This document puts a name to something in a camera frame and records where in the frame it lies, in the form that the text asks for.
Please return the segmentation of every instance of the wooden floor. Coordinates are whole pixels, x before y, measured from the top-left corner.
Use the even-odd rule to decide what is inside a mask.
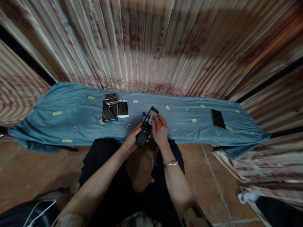
[[[79,147],[78,153],[62,150],[48,155],[25,150],[10,137],[0,138],[0,213],[33,199],[38,194],[69,186],[76,190],[90,147]],[[264,226],[248,204],[241,204],[237,194],[240,182],[211,153],[208,144],[179,144],[185,176],[201,208],[216,227]],[[126,166],[136,191],[152,182],[152,159],[155,146],[136,150]]]

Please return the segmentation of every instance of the silver bracelet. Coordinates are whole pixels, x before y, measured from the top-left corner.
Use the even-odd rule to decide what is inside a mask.
[[[175,166],[178,164],[178,161],[172,162],[170,164],[164,165],[164,167],[170,167],[170,166]]]

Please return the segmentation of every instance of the blue tablecloth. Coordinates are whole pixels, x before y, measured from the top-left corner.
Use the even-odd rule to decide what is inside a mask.
[[[129,117],[100,124],[104,94],[114,91],[61,82],[34,106],[34,112],[8,128],[8,134],[29,150],[53,154],[60,149],[48,145],[86,146],[110,137],[123,142],[142,122],[142,112],[155,107],[166,119],[168,137],[176,143],[209,143],[226,146],[236,159],[270,138],[237,102],[201,97],[174,97],[148,93],[117,92],[128,100]],[[211,109],[222,112],[227,129],[214,127]]]

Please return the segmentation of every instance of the white phone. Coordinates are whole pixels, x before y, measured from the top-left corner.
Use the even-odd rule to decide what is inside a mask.
[[[119,118],[129,117],[127,100],[119,100],[119,102],[118,102],[118,117]]]

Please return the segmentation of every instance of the lap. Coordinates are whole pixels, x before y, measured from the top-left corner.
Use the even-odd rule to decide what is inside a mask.
[[[169,141],[172,152],[184,173],[182,154],[174,141]],[[98,139],[83,160],[84,166],[79,182],[82,186],[118,149],[112,139]],[[170,199],[164,176],[164,164],[161,152],[158,152],[156,165],[151,173],[154,183],[150,183],[143,192],[136,195],[123,164],[114,176],[107,193],[90,223],[102,220],[106,226],[114,226],[136,211],[144,211],[149,217],[163,223],[164,226],[180,226],[178,215]]]
[[[169,141],[171,150],[184,173],[184,162],[181,151],[174,141]],[[180,226],[179,218],[170,199],[164,175],[162,155],[158,152],[156,165],[152,170],[154,183],[150,183],[138,195],[140,208],[151,218],[160,221],[164,226]]]
[[[119,144],[112,139],[95,140],[83,160],[80,185],[82,186],[119,148]],[[135,191],[123,164],[114,176],[89,226],[100,221],[104,226],[119,224],[126,217],[138,211],[135,201]]]

